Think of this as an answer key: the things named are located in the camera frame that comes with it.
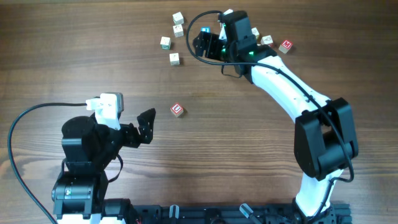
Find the red letter U block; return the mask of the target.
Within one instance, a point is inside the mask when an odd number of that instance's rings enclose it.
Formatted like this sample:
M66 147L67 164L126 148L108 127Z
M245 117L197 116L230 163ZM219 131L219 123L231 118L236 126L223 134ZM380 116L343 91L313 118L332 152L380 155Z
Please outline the red letter U block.
M179 103L175 103L173 106L171 106L170 110L177 118L184 113L184 109Z

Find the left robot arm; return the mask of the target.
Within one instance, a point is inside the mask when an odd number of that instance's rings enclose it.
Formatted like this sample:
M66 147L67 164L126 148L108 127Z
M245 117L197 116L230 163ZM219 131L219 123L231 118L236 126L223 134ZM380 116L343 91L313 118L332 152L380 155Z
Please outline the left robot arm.
M126 198L106 199L111 179L105 168L119 159L122 147L150 144L156 110L137 117L138 127L110 128L94 116L78 116L62 126L65 158L52 190L58 223L140 223L141 217Z

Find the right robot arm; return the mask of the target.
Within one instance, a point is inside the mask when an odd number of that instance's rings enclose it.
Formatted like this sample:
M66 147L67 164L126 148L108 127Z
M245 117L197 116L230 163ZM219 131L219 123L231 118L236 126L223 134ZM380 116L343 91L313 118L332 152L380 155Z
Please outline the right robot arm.
M201 31L193 40L187 37L190 54L208 65L234 67L238 78L267 92L294 122L294 156L303 178L286 219L292 223L340 221L343 216L332 213L331 193L337 182L354 180L352 160L359 152L350 104L310 88L269 44L259 44L246 11L214 13L220 34Z

